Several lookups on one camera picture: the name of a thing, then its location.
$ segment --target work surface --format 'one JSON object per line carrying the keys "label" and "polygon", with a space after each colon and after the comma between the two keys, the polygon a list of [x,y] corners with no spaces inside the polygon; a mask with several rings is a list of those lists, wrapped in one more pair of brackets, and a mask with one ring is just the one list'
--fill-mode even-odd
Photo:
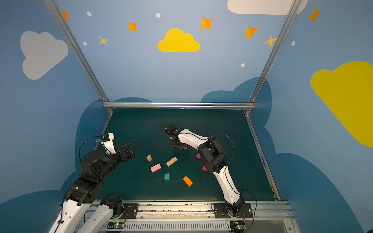
{"label": "work surface", "polygon": [[[227,162],[233,155],[233,146],[223,134],[228,135],[235,148],[229,171],[237,189],[251,191],[258,201],[274,200],[243,111],[210,109],[115,109],[106,133],[114,133],[114,145],[136,140],[137,151],[133,160],[119,164],[104,181],[98,198],[110,193],[124,200],[224,200],[215,176],[202,170],[202,160],[195,156],[197,150],[171,148],[164,131],[167,123],[184,126],[201,136],[217,135]],[[166,162],[175,156],[178,160],[167,167]],[[150,167],[158,163],[162,168],[152,173]],[[164,180],[165,173],[170,173],[170,180]],[[193,182],[190,187],[183,181],[185,176]],[[255,200],[248,192],[243,192],[243,197]]]}

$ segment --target robotic arm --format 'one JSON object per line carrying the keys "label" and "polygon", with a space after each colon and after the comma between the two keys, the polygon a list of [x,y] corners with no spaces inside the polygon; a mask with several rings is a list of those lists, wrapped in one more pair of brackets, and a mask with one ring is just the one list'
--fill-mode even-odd
{"label": "robotic arm", "polygon": [[173,124],[165,128],[170,136],[171,147],[188,149],[188,145],[199,151],[203,165],[213,173],[219,182],[231,217],[237,217],[245,201],[236,189],[226,163],[226,153],[216,137],[202,137],[184,127],[176,128]]}
{"label": "robotic arm", "polygon": [[[119,163],[134,158],[137,142],[126,145],[123,143],[114,147],[113,133],[101,135],[100,142],[105,148],[107,156],[101,150],[88,152],[79,162],[82,173],[71,185],[64,197],[60,214],[49,233],[72,233],[83,217],[84,213],[93,203],[96,195],[103,189],[103,181],[111,174]],[[123,213],[122,199],[115,196],[106,196],[102,199],[98,210],[79,230],[79,233],[94,232],[114,215]]]}

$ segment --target white cloud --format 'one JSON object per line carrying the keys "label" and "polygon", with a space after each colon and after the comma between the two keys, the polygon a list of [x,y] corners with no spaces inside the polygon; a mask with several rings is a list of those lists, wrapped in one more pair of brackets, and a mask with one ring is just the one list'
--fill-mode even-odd
{"label": "white cloud", "polygon": [[[301,0],[298,14],[308,0]],[[228,0],[228,9],[236,14],[286,15],[293,0]]]}
{"label": "white cloud", "polygon": [[32,31],[22,34],[21,49],[26,57],[22,64],[23,72],[32,80],[41,78],[69,52],[64,41],[56,40],[47,32],[38,34]]}

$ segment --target pink block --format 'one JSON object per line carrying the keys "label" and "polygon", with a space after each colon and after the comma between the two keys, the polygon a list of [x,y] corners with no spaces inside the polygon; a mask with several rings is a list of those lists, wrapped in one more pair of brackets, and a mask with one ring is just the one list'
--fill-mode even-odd
{"label": "pink block", "polygon": [[161,169],[161,165],[160,165],[160,164],[157,164],[157,165],[155,165],[155,166],[152,166],[150,169],[151,169],[151,172],[158,171],[159,169]]}

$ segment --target toy block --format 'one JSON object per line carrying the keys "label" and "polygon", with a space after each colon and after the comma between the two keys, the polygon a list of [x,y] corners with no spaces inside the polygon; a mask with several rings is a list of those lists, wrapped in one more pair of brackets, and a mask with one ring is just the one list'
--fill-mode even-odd
{"label": "toy block", "polygon": [[169,167],[169,166],[171,166],[174,162],[176,162],[178,160],[178,158],[176,158],[176,157],[173,157],[170,161],[168,161],[166,164],[167,164],[167,166]]}
{"label": "toy block", "polygon": [[188,178],[188,176],[185,176],[185,177],[183,178],[183,180],[185,181],[185,183],[186,183],[189,187],[193,184],[193,182]]}
{"label": "toy block", "polygon": [[158,171],[159,169],[161,169],[161,165],[160,165],[160,164],[157,164],[157,165],[155,165],[155,166],[152,166],[150,169],[151,169],[151,172]]}

